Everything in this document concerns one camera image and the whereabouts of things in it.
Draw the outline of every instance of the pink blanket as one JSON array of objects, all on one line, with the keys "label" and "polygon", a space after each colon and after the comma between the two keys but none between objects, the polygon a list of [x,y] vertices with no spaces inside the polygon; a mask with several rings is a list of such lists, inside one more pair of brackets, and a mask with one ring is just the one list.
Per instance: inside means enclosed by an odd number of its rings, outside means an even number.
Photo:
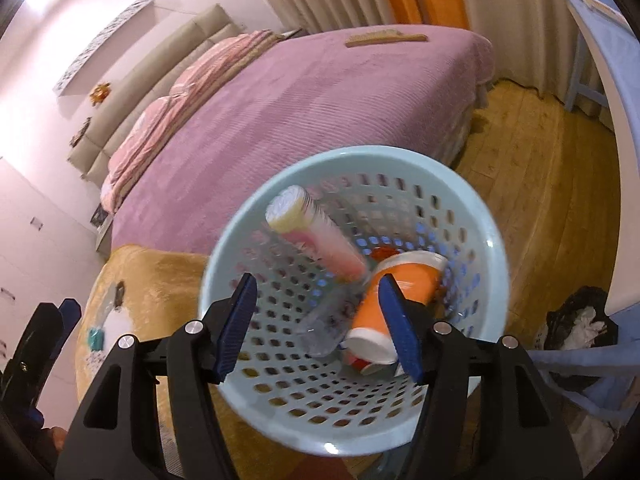
[{"label": "pink blanket", "polygon": [[492,46],[467,30],[394,28],[430,41],[346,48],[364,30],[338,30],[279,43],[246,67],[140,178],[114,218],[114,248],[208,254],[244,200],[315,153],[356,144],[441,152],[492,78]]}]

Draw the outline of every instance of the green item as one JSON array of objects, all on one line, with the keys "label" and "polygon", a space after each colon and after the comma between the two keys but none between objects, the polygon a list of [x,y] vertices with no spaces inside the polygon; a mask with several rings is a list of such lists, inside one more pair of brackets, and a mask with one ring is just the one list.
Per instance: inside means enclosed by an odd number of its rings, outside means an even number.
[{"label": "green item", "polygon": [[87,342],[92,352],[102,350],[102,346],[104,345],[104,330],[101,328],[90,328]]}]

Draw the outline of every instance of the upholstered headboard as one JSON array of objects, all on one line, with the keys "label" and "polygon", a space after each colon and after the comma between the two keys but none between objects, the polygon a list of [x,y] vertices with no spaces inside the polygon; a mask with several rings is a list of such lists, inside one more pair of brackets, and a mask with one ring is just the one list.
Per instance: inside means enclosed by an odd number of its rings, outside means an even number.
[{"label": "upholstered headboard", "polygon": [[113,85],[84,136],[71,149],[68,161],[85,179],[101,186],[108,174],[111,155],[149,103],[167,95],[178,76],[204,51],[240,32],[219,5],[194,16]]}]

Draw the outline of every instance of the trash bag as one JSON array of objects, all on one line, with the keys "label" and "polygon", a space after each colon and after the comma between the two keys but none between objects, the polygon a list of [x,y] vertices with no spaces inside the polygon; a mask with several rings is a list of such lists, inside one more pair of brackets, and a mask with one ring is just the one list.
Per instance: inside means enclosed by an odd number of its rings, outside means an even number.
[{"label": "trash bag", "polygon": [[[603,323],[604,328],[593,338],[593,333],[576,334],[572,336],[574,340],[572,347],[575,348],[576,340],[583,340],[583,348],[593,348],[598,346],[615,345],[618,342],[618,326],[604,313],[604,306],[607,302],[607,293],[597,286],[582,286],[562,304],[559,310],[546,313],[546,337],[543,349],[560,350],[567,341],[567,338],[574,330],[575,322],[588,323],[591,316],[584,311],[587,307],[593,307],[595,316],[591,320],[592,324]],[[581,392],[595,384],[598,377],[588,377],[582,375],[564,376],[554,372],[549,375],[558,386],[569,392]]]}]

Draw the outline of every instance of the metal screw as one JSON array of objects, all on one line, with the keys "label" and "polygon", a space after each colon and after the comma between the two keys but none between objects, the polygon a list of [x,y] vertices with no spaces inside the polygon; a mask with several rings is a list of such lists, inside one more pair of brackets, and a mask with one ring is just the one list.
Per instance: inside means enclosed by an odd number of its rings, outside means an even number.
[{"label": "metal screw", "polygon": [[133,339],[132,335],[124,335],[118,339],[118,346],[120,348],[131,348],[135,342],[136,340]]},{"label": "metal screw", "polygon": [[203,328],[204,328],[204,325],[202,324],[202,322],[200,320],[194,319],[193,321],[188,322],[184,326],[184,331],[187,334],[197,334],[202,332]]},{"label": "metal screw", "polygon": [[502,345],[513,350],[518,347],[518,340],[512,335],[506,335],[502,338]]},{"label": "metal screw", "polygon": [[440,335],[447,335],[451,333],[451,325],[444,321],[439,321],[433,325],[433,331]]}]

